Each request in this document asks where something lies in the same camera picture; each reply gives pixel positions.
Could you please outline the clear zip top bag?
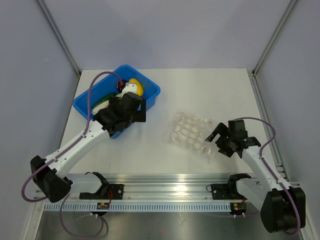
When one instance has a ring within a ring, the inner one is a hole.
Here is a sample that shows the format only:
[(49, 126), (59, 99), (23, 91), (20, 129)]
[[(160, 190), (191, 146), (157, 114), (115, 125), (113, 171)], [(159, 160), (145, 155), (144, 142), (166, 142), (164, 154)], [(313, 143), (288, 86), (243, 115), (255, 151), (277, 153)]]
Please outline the clear zip top bag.
[(211, 118), (178, 111), (171, 122), (169, 142), (199, 157), (210, 160), (215, 148), (206, 141), (217, 123)]

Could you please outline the yellow mango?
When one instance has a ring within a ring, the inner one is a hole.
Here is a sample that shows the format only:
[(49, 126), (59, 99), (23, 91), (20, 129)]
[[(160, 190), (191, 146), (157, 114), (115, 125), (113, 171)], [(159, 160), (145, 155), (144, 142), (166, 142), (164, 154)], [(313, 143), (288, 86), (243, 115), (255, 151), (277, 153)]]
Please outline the yellow mango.
[(135, 84), (136, 86), (137, 86), (137, 95), (139, 95), (140, 97), (142, 97), (143, 96), (143, 94), (144, 94), (144, 86), (137, 80), (137, 79), (135, 79), (135, 78), (131, 78), (130, 80), (129, 80), (129, 82), (130, 83), (133, 83), (133, 84)]

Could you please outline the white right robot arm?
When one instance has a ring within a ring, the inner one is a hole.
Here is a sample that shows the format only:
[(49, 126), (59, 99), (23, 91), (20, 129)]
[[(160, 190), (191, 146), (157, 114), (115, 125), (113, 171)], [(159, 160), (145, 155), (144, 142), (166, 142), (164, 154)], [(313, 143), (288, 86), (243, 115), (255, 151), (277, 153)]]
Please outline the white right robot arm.
[(219, 153), (238, 156), (251, 168), (257, 182), (247, 173), (230, 175), (223, 184), (211, 184), (214, 200), (248, 200), (258, 210), (269, 233), (296, 234), (306, 226), (306, 195), (293, 187), (264, 157), (265, 144), (249, 136), (243, 118), (220, 122), (206, 138), (215, 142)]

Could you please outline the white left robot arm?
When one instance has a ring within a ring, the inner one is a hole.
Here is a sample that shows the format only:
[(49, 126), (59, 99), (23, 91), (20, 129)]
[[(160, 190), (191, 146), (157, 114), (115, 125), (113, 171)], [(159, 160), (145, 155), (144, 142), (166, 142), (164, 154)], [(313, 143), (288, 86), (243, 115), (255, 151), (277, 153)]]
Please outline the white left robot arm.
[(112, 96), (107, 107), (100, 109), (84, 131), (46, 158), (34, 157), (31, 162), (32, 180), (47, 199), (56, 203), (72, 192), (89, 199), (109, 198), (108, 180), (91, 172), (77, 180), (68, 178), (70, 170), (95, 146), (132, 123), (146, 121), (147, 100), (133, 92), (122, 97)]

